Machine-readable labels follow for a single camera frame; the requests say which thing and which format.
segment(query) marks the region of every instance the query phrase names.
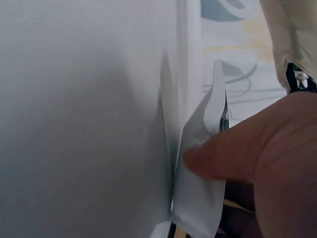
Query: beige fabric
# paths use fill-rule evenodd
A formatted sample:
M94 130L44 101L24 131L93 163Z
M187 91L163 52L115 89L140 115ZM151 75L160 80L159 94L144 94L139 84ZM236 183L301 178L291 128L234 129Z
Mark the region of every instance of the beige fabric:
M273 42L279 82L289 90L285 77L288 61L317 78L317 1L260 0Z

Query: white wall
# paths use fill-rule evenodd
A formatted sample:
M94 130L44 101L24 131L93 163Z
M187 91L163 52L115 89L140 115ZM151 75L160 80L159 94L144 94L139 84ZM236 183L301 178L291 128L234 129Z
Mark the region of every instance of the white wall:
M159 87L175 80L175 11L0 2L0 237L147 238L169 220Z

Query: patterned fabric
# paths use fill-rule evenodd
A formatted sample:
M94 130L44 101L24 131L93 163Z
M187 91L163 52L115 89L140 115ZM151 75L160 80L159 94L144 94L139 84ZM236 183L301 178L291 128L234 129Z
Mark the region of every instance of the patterned fabric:
M202 0L202 18L203 91L212 85L211 65L220 59L230 126L286 95L276 77L270 34L258 0Z

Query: paper sheet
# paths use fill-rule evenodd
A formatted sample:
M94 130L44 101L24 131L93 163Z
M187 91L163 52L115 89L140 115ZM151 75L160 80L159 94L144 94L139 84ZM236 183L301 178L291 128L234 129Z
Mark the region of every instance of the paper sheet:
M183 153L219 132L225 100L221 62L216 61L213 87L184 126L174 182L172 220L195 238L210 238L216 234L221 218L225 182L204 181L191 173L183 163Z

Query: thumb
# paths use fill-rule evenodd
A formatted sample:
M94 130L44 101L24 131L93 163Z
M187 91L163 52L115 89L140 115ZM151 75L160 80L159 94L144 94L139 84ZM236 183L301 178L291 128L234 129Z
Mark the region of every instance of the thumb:
M205 179L252 180L261 153L290 120L302 117L307 93L295 93L222 131L184 154L189 170Z

